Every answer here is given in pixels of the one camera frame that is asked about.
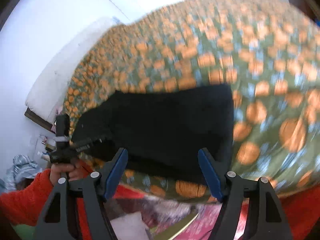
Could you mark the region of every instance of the metal screw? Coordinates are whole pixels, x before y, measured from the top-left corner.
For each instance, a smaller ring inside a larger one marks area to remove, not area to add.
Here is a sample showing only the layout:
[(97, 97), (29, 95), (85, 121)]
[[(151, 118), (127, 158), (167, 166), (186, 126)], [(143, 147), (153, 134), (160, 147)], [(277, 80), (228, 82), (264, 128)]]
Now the metal screw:
[(91, 178), (97, 178), (97, 177), (99, 177), (99, 175), (100, 175), (99, 172), (94, 171), (94, 172), (92, 172), (92, 173), (90, 174), (90, 177), (91, 177)]
[(234, 171), (228, 171), (227, 175), (231, 178), (234, 178), (236, 176), (236, 173)]
[(59, 184), (63, 184), (63, 183), (65, 183), (66, 182), (66, 178), (60, 178), (59, 180), (58, 180), (58, 183)]
[(261, 177), (261, 182), (263, 183), (268, 183), (269, 180), (266, 177)]

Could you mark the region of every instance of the hand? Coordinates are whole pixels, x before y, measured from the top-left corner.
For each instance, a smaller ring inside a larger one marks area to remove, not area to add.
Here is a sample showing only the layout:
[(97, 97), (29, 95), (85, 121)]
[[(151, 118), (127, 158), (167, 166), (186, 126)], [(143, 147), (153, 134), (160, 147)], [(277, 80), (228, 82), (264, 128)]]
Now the hand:
[(82, 166), (79, 160), (76, 160), (74, 164), (58, 163), (51, 166), (50, 172), (50, 182), (55, 185), (61, 178), (62, 172), (69, 173), (69, 181), (76, 179), (83, 179), (84, 173), (82, 171)]

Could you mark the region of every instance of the red fabric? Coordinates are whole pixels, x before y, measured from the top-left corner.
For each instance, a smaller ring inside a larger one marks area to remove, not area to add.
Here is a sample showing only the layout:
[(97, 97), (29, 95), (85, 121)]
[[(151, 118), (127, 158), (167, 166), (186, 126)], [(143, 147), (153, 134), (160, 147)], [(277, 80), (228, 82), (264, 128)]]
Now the red fabric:
[(135, 192), (124, 186), (119, 185), (116, 189), (116, 193), (114, 194), (113, 198), (138, 199), (143, 198), (144, 196), (145, 194), (143, 193)]
[[(24, 190), (0, 195), (0, 208), (13, 225), (36, 225), (42, 207), (53, 188), (49, 175), (50, 170), (45, 170), (37, 174), (35, 180)], [(303, 240), (319, 219), (319, 201), (320, 186), (281, 200), (294, 240)], [(78, 199), (77, 204), (83, 239), (91, 240), (84, 202), (82, 199)]]

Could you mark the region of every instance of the green blanket with orange pattern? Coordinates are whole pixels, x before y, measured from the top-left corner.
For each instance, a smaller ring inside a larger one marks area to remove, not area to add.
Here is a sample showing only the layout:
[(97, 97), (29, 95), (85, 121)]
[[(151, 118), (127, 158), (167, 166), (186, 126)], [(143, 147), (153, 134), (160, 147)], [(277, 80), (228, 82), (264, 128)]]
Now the green blanket with orange pattern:
[[(185, 0), (109, 29), (77, 66), (64, 102), (77, 120), (115, 90), (172, 92), (229, 83), (235, 108), (231, 169), (269, 178), (279, 196), (319, 181), (320, 31), (280, 0)], [(93, 167), (101, 161), (82, 155)], [(123, 184), (185, 202), (209, 189), (127, 170)]]

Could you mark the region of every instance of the black cloth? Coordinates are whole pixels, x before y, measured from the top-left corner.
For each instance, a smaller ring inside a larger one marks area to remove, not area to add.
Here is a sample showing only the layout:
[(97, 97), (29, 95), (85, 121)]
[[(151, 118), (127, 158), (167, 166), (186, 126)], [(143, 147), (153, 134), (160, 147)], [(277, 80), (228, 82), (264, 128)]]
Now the black cloth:
[(232, 131), (232, 93), (222, 84), (175, 93), (116, 91), (80, 117), (72, 141), (104, 135), (107, 140), (88, 154), (109, 161), (124, 147), (128, 169), (205, 184), (198, 150), (206, 147), (227, 171)]

